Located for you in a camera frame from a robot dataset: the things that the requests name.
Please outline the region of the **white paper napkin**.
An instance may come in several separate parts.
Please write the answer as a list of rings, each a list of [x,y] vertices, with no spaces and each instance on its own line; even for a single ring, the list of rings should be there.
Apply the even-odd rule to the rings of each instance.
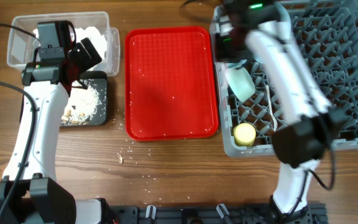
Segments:
[[[26,52],[29,57],[38,55],[42,59],[68,60],[68,53],[89,39],[101,57],[101,62],[91,69],[116,75],[119,69],[119,36],[117,29],[108,26],[74,26],[68,21],[41,22],[34,30],[37,41],[29,41]]]

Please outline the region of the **green bowl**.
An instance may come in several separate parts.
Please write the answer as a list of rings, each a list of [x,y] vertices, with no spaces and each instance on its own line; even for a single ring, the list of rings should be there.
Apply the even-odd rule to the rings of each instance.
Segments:
[[[229,87],[239,101],[245,102],[255,93],[254,82],[242,65],[226,67],[224,74]]]

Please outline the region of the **rice and food scraps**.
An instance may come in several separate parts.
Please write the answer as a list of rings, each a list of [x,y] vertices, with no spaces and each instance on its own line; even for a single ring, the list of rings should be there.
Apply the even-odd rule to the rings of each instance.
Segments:
[[[81,79],[87,89],[75,81],[64,109],[60,126],[94,126],[104,122],[106,82],[103,79]]]

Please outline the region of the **yellow cup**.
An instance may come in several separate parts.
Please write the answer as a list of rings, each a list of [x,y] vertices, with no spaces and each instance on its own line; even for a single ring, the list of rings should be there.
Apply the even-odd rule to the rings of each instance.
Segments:
[[[251,147],[256,139],[256,130],[249,123],[241,123],[233,129],[233,136],[237,146]]]

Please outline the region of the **light blue bowl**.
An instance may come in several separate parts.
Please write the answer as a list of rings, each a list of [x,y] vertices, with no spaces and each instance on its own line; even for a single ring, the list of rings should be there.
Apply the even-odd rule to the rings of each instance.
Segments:
[[[230,22],[222,22],[219,24],[219,30],[221,36],[230,35],[230,32],[233,30],[233,25]]]

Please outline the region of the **light blue plate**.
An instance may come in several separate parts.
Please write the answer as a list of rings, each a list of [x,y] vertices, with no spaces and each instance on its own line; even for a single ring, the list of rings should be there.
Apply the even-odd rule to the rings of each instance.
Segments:
[[[275,40],[279,49],[288,55],[288,44],[291,43],[291,20],[288,11],[275,1],[264,1],[254,8],[254,30]]]

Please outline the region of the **white plastic spoon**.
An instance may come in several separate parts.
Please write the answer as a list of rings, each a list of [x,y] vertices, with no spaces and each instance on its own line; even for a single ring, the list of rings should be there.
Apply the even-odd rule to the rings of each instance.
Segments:
[[[272,99],[271,99],[271,96],[270,96],[270,88],[268,85],[265,86],[265,90],[266,90],[266,94],[267,94],[267,99],[268,99],[268,108],[269,108],[269,113],[270,113],[270,117],[273,121],[273,131],[275,132],[278,128],[278,123],[277,123],[277,119],[276,117],[274,116],[274,113],[273,113],[273,107],[272,107]]]

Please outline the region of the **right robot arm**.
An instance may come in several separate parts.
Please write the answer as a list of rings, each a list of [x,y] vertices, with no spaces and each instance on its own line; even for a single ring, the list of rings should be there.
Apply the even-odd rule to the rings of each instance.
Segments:
[[[283,110],[285,127],[271,137],[280,161],[270,198],[272,220],[288,223],[306,215],[311,179],[344,126],[345,112],[333,107],[311,75],[285,8],[275,1],[223,1],[216,26],[215,59],[233,93],[248,89],[242,62],[261,59]]]

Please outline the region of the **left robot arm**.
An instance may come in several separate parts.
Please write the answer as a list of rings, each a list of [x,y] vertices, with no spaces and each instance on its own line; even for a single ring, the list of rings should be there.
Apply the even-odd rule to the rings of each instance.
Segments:
[[[22,113],[0,180],[0,223],[116,223],[103,198],[77,200],[57,183],[55,155],[73,82],[101,57],[70,21],[39,22],[40,45],[22,71]]]

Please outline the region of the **grey dishwasher rack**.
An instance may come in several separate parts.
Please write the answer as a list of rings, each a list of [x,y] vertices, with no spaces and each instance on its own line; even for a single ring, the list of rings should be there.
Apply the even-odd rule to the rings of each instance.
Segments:
[[[288,11],[294,35],[311,74],[347,122],[333,142],[337,150],[358,149],[358,1],[282,1]],[[242,62],[255,85],[255,93],[239,101],[214,67],[218,81],[218,102],[225,153],[230,157],[273,154],[270,117],[265,86],[270,88],[278,128],[285,127],[283,110],[260,60]],[[253,146],[237,146],[233,129],[249,123],[256,130]]]

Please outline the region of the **black plastic tray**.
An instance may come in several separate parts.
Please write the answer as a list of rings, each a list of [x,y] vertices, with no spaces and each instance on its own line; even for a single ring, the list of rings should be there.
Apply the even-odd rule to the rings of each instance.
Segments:
[[[63,86],[50,80],[24,87],[19,130],[28,130],[32,119],[40,128],[54,128],[62,112],[60,126],[96,126],[107,117],[107,79],[84,79],[80,86]]]

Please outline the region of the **clear plastic bin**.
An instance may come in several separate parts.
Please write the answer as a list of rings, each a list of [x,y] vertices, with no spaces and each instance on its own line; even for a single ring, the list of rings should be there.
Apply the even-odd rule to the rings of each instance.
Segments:
[[[21,28],[30,34],[34,34],[39,22],[47,21],[70,21],[74,26],[110,26],[109,15],[104,11],[94,12],[66,12],[58,14],[37,14],[29,16],[17,16],[13,19],[12,25]],[[29,57],[26,52],[26,45],[29,41],[37,41],[36,37],[31,37],[18,30],[11,30],[7,44],[7,64],[19,71],[23,70],[27,63],[32,61],[33,57]]]

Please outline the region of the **red serving tray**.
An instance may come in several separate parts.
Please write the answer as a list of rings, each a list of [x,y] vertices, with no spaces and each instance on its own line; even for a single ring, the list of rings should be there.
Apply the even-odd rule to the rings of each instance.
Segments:
[[[207,138],[218,129],[208,31],[135,29],[124,45],[125,121],[136,141]]]

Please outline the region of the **food scrap on table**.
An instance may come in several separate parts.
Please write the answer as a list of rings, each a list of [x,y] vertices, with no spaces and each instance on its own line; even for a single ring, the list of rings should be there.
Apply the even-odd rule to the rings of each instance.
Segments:
[[[122,164],[124,162],[124,158],[121,154],[118,155],[118,162]]]

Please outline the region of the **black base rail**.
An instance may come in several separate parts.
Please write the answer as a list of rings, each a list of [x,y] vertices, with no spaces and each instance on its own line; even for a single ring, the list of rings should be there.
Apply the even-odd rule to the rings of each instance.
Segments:
[[[111,206],[115,223],[186,224],[186,223],[278,223],[278,215],[267,204],[241,207],[136,207]]]

